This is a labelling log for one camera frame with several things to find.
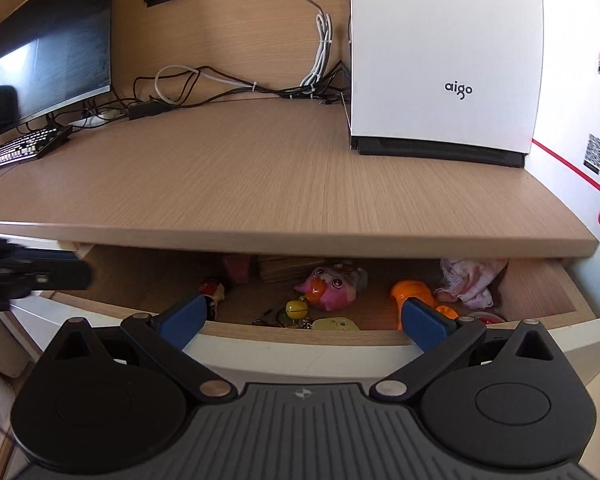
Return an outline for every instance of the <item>keyboard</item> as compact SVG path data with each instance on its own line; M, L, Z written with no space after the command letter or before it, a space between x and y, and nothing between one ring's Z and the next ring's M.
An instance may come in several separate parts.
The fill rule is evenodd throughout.
M64 143L73 131L72 126L48 127L10 140L0 146L0 167L42 158Z

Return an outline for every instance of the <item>white cable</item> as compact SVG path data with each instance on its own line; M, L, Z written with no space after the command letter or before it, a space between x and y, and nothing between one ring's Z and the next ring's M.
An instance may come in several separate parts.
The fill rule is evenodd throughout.
M209 75L205 72L202 72L201 70L198 70L197 68L192 68L187 65L167 65L167 66L163 66L160 70L158 70L158 73L155 75L154 86L155 86L155 92L158 94L158 97L170 105L178 105L178 103L176 101L172 101L167 96L165 96L158 88L158 83L160 81L160 76L162 75L162 72L164 72L165 70L169 70L171 68L179 68L182 70L188 70L189 72L193 72L194 74L199 73L202 77L211 79L211 81L217 81L219 83L225 83L227 85L237 86L240 88L251 88L252 87L252 85L245 85L243 83L238 83L237 81L231 81L230 79L223 79L221 77L215 77L215 76Z
M304 1L318 9L318 15L315 17L315 24L318 28L320 43L318 44L318 51L315 54L314 66L312 67L311 72L309 72L300 83L300 86L311 86L313 88L314 83L320 81L327 70L331 43L333 41L333 25L331 23L331 16L324 12L320 5L313 0Z

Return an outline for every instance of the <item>pink plush toy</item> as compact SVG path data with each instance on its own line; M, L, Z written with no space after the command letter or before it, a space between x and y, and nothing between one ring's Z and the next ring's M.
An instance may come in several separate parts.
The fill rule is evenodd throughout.
M333 267L316 267L302 285L296 286L304 293L307 303L330 312L353 303L356 294L366 287L366 272L337 264Z

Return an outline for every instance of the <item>blue gripper pad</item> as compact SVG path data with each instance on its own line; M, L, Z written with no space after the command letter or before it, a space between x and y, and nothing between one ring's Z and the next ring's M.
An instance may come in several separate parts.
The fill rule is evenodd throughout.
M206 300L201 294L181 300L152 319L158 335L182 350L206 321Z
M418 298L407 298L400 311L402 330L423 352L456 331L456 322L443 316Z

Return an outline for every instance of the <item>red stripe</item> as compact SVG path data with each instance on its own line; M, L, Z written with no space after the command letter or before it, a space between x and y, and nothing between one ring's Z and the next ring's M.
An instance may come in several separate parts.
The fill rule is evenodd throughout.
M533 142L536 146L539 146L540 148L542 148L543 150L545 150L553 158L556 158L557 160L559 160L567 168L570 168L570 170L572 170L575 173L579 174L584 180L586 180L587 182L589 182L593 187L595 187L600 192L600 184L597 183L595 180L593 180L588 174L584 173L584 171L582 171L580 168L576 168L576 166L574 166L573 164L571 164L568 160L562 158L557 153L552 152L552 150L550 150L548 147L544 146L543 144L540 144L537 140L533 139L531 142Z

